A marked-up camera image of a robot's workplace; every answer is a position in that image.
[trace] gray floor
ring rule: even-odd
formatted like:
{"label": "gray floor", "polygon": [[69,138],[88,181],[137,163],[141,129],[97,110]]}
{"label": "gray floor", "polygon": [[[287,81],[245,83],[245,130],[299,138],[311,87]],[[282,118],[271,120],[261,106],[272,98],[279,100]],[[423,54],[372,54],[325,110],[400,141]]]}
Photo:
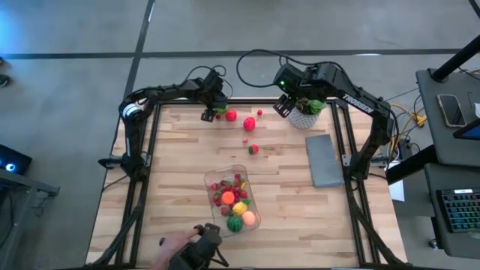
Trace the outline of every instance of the gray floor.
{"label": "gray floor", "polygon": [[[61,186],[43,216],[31,216],[17,269],[58,269],[85,262],[105,176],[96,160],[107,156],[112,146],[116,107],[131,68],[136,69],[132,57],[148,2],[0,0],[0,54],[22,54],[10,55],[20,59],[0,67],[0,73],[13,77],[13,84],[0,90],[0,143],[34,158],[30,176]],[[456,49],[479,33],[480,24],[467,0],[157,0],[148,18],[144,52],[220,52],[211,57],[143,58],[137,75],[130,77],[133,89],[179,83],[197,65],[221,64],[236,97],[281,92],[242,85],[235,73],[237,58],[215,53],[334,50],[330,56],[315,52],[317,56],[298,59],[339,62],[355,84],[390,98],[416,87],[415,71],[438,67],[451,55],[366,56],[335,50]],[[93,55],[70,58],[84,53]],[[106,58],[101,53],[131,54]],[[478,66],[477,56],[463,67]],[[270,83],[277,69],[278,60],[272,57],[246,58],[241,65],[252,83]],[[418,95],[414,91],[392,102],[411,108]],[[403,127],[408,119],[399,120]],[[431,144],[428,126],[410,135],[422,148]],[[478,268],[479,261],[451,258],[427,247],[425,242],[433,236],[427,217],[411,217],[401,207],[397,216],[411,263]]]}

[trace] wooden table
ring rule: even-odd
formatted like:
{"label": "wooden table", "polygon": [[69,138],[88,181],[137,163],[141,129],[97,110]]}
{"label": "wooden table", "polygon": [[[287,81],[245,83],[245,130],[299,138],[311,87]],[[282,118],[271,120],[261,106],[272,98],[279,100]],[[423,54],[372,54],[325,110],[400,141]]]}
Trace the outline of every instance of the wooden table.
{"label": "wooden table", "polygon": [[[345,188],[315,189],[305,148],[305,137],[330,134],[337,150],[330,107],[309,130],[295,129],[272,105],[235,105],[233,109],[238,113],[237,121],[208,123],[200,120],[203,106],[162,106],[137,266],[149,265],[159,251],[161,237],[213,221],[203,176],[233,164],[247,168],[262,223],[252,232],[223,240],[220,251],[231,267],[358,266]],[[258,109],[263,116],[256,129],[244,131],[243,119],[256,118]],[[356,142],[362,147],[371,119],[356,109],[350,112]],[[243,137],[259,146],[257,155],[248,154]],[[113,154],[124,152],[120,124]],[[105,184],[123,175],[120,169],[110,170]],[[394,254],[406,261],[386,181],[370,177],[365,185],[376,231]],[[103,193],[87,263],[96,260],[119,231],[127,189],[126,179]],[[365,231],[362,238],[367,261],[371,261]],[[126,252],[130,252],[128,243]]]}

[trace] human hand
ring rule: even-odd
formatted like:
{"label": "human hand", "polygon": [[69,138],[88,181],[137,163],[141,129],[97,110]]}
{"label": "human hand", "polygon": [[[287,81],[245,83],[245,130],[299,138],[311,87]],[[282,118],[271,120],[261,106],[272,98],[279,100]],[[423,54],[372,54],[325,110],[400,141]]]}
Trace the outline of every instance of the human hand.
{"label": "human hand", "polygon": [[189,232],[165,238],[160,247],[160,253],[150,266],[150,270],[167,270],[172,257],[190,241],[190,238],[196,236],[198,232],[198,229],[192,229]]}

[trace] orange ball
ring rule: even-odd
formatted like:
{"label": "orange ball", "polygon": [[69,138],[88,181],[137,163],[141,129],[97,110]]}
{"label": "orange ball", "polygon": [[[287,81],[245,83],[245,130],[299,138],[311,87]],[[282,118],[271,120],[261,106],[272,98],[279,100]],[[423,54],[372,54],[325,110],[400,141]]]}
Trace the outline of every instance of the orange ball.
{"label": "orange ball", "polygon": [[235,195],[233,195],[232,191],[226,191],[222,195],[222,202],[226,205],[232,204],[235,201]]}
{"label": "orange ball", "polygon": [[255,217],[255,214],[251,211],[245,211],[245,213],[243,213],[243,215],[241,216],[241,219],[243,220],[243,223],[245,225],[252,226],[255,224],[255,220],[257,218]]}

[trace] plastic bin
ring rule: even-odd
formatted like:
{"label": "plastic bin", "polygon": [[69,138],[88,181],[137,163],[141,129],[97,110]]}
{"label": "plastic bin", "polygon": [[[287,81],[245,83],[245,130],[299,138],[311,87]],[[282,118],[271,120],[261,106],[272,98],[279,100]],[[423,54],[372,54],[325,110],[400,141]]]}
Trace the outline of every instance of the plastic bin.
{"label": "plastic bin", "polygon": [[[232,232],[231,230],[228,229],[227,227],[227,221],[230,218],[230,216],[223,216],[221,214],[221,209],[223,207],[231,210],[231,208],[228,205],[225,205],[221,199],[220,199],[220,206],[216,206],[214,203],[214,197],[217,192],[220,192],[222,189],[225,187],[222,186],[220,183],[222,180],[226,180],[230,183],[234,184],[235,181],[235,175],[239,174],[241,177],[242,182],[244,182],[244,187],[243,191],[247,192],[247,198],[240,198],[240,200],[250,200],[250,203],[247,206],[247,211],[250,211],[254,214],[255,216],[255,222],[253,225],[247,226],[245,223],[242,222],[242,228],[238,232]],[[217,190],[212,189],[212,185],[214,183],[217,183]],[[214,224],[220,227],[220,236],[221,237],[230,237],[238,233],[243,233],[248,230],[255,230],[260,226],[260,214],[257,210],[257,205],[255,204],[255,199],[254,199],[254,194],[252,193],[250,182],[248,181],[248,176],[247,176],[247,169],[243,165],[233,165],[231,167],[225,168],[225,169],[217,169],[213,170],[210,172],[207,172],[205,174],[205,186],[208,191],[208,201],[210,202],[210,207],[211,207],[211,214],[213,216]]]}

